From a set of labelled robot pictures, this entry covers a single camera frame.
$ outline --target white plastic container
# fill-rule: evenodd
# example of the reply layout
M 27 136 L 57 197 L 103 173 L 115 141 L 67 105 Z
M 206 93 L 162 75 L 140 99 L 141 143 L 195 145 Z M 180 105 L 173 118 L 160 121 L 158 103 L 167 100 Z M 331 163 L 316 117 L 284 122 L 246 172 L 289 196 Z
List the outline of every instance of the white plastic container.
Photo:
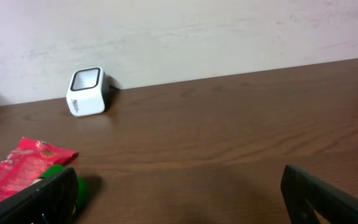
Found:
M 101 67 L 79 70 L 73 74 L 68 87 L 68 108 L 74 116 L 102 113 L 108 91 L 109 84 Z

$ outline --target black object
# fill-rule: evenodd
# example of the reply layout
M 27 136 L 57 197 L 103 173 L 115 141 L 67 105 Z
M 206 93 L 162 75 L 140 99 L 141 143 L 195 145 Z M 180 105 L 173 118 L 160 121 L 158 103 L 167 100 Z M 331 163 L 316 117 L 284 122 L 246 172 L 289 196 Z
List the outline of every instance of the black object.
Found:
M 313 209 L 332 224 L 358 223 L 358 199 L 295 166 L 285 167 L 281 191 L 292 224 L 320 224 Z
M 0 224 L 70 223 L 77 194 L 77 175 L 69 167 L 0 202 Z

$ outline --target brown wooden tabletop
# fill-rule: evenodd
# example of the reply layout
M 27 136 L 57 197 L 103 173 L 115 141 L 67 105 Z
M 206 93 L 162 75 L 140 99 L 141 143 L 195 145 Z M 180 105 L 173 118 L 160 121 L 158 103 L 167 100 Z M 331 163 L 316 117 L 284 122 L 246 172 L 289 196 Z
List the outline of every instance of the brown wooden tabletop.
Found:
M 358 198 L 358 59 L 122 90 L 82 118 L 1 106 L 0 161 L 22 136 L 80 152 L 77 223 L 289 223 L 285 164 Z

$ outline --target red plastic bag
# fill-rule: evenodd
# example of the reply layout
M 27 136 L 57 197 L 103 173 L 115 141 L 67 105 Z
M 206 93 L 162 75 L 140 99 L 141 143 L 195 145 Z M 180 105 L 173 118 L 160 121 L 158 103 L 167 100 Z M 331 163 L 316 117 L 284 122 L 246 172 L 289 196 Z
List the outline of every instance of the red plastic bag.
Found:
M 52 165 L 65 165 L 77 155 L 46 142 L 22 138 L 0 162 L 0 201 L 28 187 Z

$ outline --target white wall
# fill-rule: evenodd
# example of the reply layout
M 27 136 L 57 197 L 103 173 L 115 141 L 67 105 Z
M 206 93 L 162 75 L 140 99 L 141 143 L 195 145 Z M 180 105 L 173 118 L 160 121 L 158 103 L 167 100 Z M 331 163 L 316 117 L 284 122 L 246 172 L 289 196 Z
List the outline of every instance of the white wall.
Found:
M 358 58 L 358 0 L 0 0 L 0 105 Z

